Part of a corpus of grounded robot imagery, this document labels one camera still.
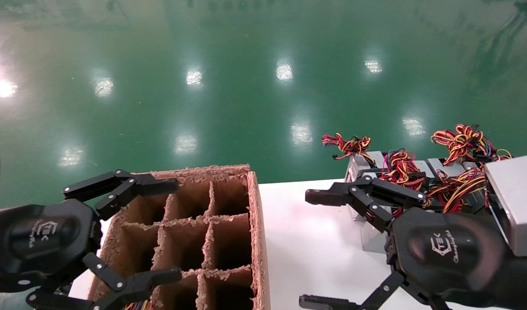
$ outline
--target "wire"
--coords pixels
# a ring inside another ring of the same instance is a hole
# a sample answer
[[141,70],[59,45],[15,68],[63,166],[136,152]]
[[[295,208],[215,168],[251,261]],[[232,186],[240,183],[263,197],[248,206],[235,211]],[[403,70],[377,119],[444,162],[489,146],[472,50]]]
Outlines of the wire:
[[[426,176],[415,176],[415,174],[421,173],[421,171],[415,164],[414,159],[415,154],[413,152],[405,151],[405,149],[398,149],[397,151],[390,150],[384,156],[380,179],[415,191],[420,191],[423,188],[423,183],[426,181]],[[426,199],[423,206],[426,207],[430,204],[431,200]],[[392,215],[397,217],[402,213],[403,208],[397,208]]]
[[[447,146],[449,156],[445,159],[444,165],[450,165],[458,158],[476,161],[474,155],[487,157],[490,161],[502,161],[512,158],[512,154],[505,149],[496,150],[492,143],[482,131],[477,130],[477,125],[457,124],[455,131],[439,130],[431,137],[433,143]],[[499,155],[499,151],[504,151],[506,155]]]
[[443,205],[442,213],[462,211],[464,196],[486,188],[486,176],[477,167],[468,169],[454,178],[449,178],[444,171],[437,170],[437,176],[441,185],[431,187],[427,196],[430,199],[437,197]]
[[342,136],[339,133],[336,133],[335,137],[331,135],[323,135],[321,142],[323,142],[325,147],[329,145],[336,145],[338,146],[338,149],[344,153],[343,156],[333,155],[332,157],[335,160],[350,157],[352,155],[361,155],[371,167],[376,167],[375,161],[365,151],[370,145],[369,137],[364,136],[360,139],[357,136],[353,136],[351,140],[346,141],[342,139]]

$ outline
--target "cardboard divider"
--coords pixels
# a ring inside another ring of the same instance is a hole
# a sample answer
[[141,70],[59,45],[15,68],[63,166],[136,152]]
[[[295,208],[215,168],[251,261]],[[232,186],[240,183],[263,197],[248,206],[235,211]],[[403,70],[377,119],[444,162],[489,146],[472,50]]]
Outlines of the cardboard divider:
[[211,222],[208,232],[212,238],[207,241],[213,242],[207,253],[210,269],[228,270],[252,263],[248,214]]
[[197,310],[197,273],[191,273],[177,283],[157,287],[152,298],[155,310]]
[[[108,244],[112,250],[102,255],[102,259],[124,279],[135,273],[149,271],[155,256],[158,226],[114,220],[111,230],[112,242]],[[90,300],[98,300],[108,291],[108,286],[95,278],[90,287]]]
[[157,247],[158,227],[137,223],[122,224],[122,238],[127,255],[117,255],[116,259],[131,259],[131,269],[124,270],[122,277],[134,273],[149,271],[153,265],[155,247]]
[[252,290],[250,267],[228,271],[207,271],[203,274],[206,310],[253,310],[255,292]]
[[152,225],[164,219],[169,195],[137,196],[120,212],[124,222]]
[[215,181],[213,185],[216,199],[214,215],[248,213],[248,188],[246,188],[245,176]]
[[164,219],[167,222],[181,218],[195,219],[204,215],[210,206],[210,181],[182,183],[179,192],[166,200]]
[[158,248],[153,269],[179,267],[183,271],[200,269],[205,256],[202,248],[205,243],[208,224],[190,222],[163,225],[158,232]]

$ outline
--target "yellow wire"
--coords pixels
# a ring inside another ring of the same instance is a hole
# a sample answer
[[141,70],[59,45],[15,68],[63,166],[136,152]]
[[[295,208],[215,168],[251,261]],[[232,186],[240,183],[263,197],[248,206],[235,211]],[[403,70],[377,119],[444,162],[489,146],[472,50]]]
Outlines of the yellow wire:
[[503,152],[505,152],[506,154],[509,155],[510,158],[512,158],[512,154],[511,154],[509,151],[507,151],[506,149],[498,149],[498,150],[497,150],[497,153],[499,153],[499,151],[503,151]]

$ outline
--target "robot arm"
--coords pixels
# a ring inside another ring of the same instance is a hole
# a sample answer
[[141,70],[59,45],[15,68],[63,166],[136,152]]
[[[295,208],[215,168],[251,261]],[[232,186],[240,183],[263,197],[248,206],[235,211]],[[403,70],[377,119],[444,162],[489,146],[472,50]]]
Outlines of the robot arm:
[[[118,310],[147,300],[153,288],[181,279],[181,270],[156,270],[122,279],[95,252],[102,237],[100,220],[108,220],[137,196],[171,194],[176,179],[116,170],[64,188],[65,201],[0,210],[0,292],[38,287],[27,297],[37,309]],[[84,202],[104,195],[91,208]],[[53,292],[90,269],[111,289],[97,302]]]
[[[334,183],[330,190],[308,190],[307,202],[349,204],[376,229],[386,232],[386,263],[392,274],[362,305],[304,295],[301,307],[377,310],[402,287],[434,310],[448,310],[446,301],[527,310],[527,257],[514,255],[494,218],[415,208],[423,198],[420,192],[370,178]],[[394,220],[380,207],[385,202],[408,210]]]

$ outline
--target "silver metal box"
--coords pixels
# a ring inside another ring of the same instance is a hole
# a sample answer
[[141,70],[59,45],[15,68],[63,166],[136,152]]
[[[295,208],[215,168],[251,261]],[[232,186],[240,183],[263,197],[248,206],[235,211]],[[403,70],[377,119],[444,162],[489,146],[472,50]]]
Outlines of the silver metal box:
[[527,156],[486,164],[486,176],[497,196],[491,209],[517,256],[527,256]]

